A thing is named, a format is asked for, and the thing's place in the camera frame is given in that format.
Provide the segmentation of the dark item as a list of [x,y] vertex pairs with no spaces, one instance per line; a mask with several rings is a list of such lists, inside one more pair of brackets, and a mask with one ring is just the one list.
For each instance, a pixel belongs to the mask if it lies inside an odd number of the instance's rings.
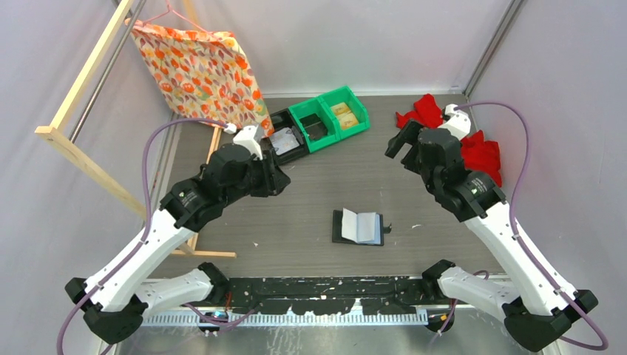
[[307,115],[300,122],[310,141],[318,141],[328,135],[328,128],[317,114]]

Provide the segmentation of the black leather card holder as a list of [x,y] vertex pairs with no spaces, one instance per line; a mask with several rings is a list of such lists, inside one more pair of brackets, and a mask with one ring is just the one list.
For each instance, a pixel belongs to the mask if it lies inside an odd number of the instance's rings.
[[376,212],[355,213],[348,209],[333,210],[332,243],[355,246],[383,246],[384,236],[392,226],[384,224],[382,214]]

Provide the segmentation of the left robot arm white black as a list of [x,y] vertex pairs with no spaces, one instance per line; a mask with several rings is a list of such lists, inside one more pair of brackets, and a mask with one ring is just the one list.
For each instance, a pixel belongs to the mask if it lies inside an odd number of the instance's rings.
[[174,184],[150,221],[111,262],[89,278],[65,286],[83,311],[88,328],[109,345],[130,337],[161,311],[191,302],[220,305],[228,278],[204,262],[179,277],[144,285],[144,280],[184,241],[244,197],[279,195],[291,180],[271,146],[251,152],[237,143],[220,147],[197,175]]

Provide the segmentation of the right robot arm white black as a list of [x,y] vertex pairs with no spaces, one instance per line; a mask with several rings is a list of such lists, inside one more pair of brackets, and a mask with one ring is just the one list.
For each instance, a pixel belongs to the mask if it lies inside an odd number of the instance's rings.
[[422,274],[422,294],[431,303],[465,302],[502,322],[528,351],[543,350],[597,306],[594,293],[567,282],[539,252],[511,212],[505,194],[485,172],[468,169],[461,140],[445,128],[410,121],[391,138],[386,156],[402,158],[421,176],[426,190],[489,249],[511,280],[499,285],[440,260]]

